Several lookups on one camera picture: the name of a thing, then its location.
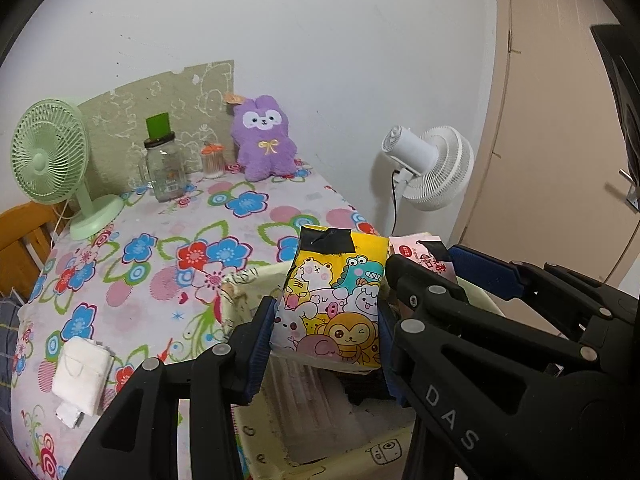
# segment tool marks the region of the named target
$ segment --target table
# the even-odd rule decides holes
[[[217,180],[192,174],[185,196],[158,203],[146,188],[89,240],[65,232],[20,310],[12,389],[15,445],[38,478],[62,480],[98,416],[70,430],[50,390],[58,355],[73,336],[114,355],[106,408],[142,361],[192,359],[225,340],[220,283],[232,272],[292,260],[300,226],[373,227],[308,164],[288,177],[249,183],[238,166]],[[188,403],[180,406],[184,421]],[[178,427],[180,478],[190,478],[188,431]]]

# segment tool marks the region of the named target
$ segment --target plush bunny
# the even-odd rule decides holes
[[[261,95],[236,106],[231,137],[248,181],[296,173],[297,148],[289,139],[289,120],[273,97]]]

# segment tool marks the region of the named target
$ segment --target fan base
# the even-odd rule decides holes
[[[93,201],[95,213],[87,217],[82,211],[69,222],[72,240],[85,240],[106,227],[124,207],[124,200],[116,195],[105,195]]]

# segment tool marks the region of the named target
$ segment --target small jar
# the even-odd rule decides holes
[[[218,178],[225,174],[224,149],[222,144],[206,144],[200,150],[202,173],[205,178]]]
[[[159,139],[145,140],[146,155],[140,161],[140,176],[154,188],[158,202],[167,202],[184,195],[187,178],[180,148],[172,132]]]

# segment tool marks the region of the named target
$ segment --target power cord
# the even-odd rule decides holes
[[[66,206],[68,205],[69,205],[69,200],[67,199],[65,202],[65,206],[62,208],[62,211],[58,215],[58,221],[56,222],[56,226],[53,228],[53,232],[51,233],[51,243],[49,244],[49,251],[53,249],[53,241],[54,241],[54,237],[58,234],[58,226],[60,225],[60,221],[62,219],[71,220],[73,218],[73,216],[69,216],[69,217],[64,216]]]
[[[394,226],[391,228],[389,236],[393,235],[396,230],[396,222],[398,222],[398,206],[396,205],[396,184],[394,183],[394,177],[400,173],[400,170],[393,170],[391,173],[391,195],[394,201]]]

